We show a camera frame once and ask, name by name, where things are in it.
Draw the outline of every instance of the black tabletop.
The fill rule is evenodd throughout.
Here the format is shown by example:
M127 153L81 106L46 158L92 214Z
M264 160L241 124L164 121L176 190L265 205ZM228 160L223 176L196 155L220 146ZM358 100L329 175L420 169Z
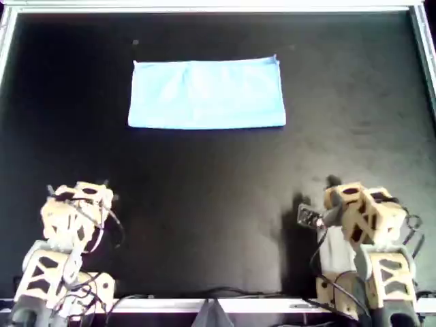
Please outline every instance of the black tabletop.
M46 185L108 179L127 239L113 251L107 234L84 268L112 274L119 292L226 285L314 296L315 235L288 214L297 193L320 207L325 177L338 174L384 185L423 216L436 209L414 42L406 13L21 16L1 96L0 295L12 295L42 237ZM284 128L127 126L133 60L273 54Z

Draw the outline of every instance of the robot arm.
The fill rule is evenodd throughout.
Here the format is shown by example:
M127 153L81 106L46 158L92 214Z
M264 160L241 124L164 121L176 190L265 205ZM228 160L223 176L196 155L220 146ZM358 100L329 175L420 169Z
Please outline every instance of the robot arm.
M324 206L326 212L318 213L301 204L298 222L316 230L340 226L354 250L356 271L323 272L317 278L319 302L370 326L391 326L396 316L407 318L407 325L402 326L419 326L414 310L416 267L405 246L394 243L407 209L386 189L368 189L360 183L327 188ZM337 286L362 299L371 321Z
M25 256L10 326L67 326L70 316L107 312L113 303L110 275L80 272L94 233L90 252L102 238L113 192L106 185L83 182L49 192L41 209L46 240L37 240Z

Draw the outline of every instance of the metal frame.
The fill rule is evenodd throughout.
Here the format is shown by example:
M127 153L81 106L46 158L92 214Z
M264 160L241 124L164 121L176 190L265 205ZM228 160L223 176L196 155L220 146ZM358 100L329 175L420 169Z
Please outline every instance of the metal frame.
M0 21L0 86L7 65L14 29L19 14L30 13L105 13L105 12L391 12L409 10L426 76L433 116L436 116L435 48L421 0L6 0ZM323 269L334 256L329 240L321 249ZM130 299L120 303L117 313L197 313L204 299ZM302 299L291 298L223 298L219 299L228 313L321 313ZM436 314L436 299L422 298L417 312Z

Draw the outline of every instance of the folded towel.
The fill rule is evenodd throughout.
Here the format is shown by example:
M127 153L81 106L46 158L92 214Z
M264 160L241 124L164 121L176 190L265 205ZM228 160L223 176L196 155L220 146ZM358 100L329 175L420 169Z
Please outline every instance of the folded towel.
M134 64L129 126L231 129L286 124L275 56Z

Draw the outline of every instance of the blue towel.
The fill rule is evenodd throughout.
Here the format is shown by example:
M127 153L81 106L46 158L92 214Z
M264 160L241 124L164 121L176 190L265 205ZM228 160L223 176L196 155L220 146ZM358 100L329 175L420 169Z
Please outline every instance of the blue towel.
M275 56L134 64L129 126L231 129L286 124Z

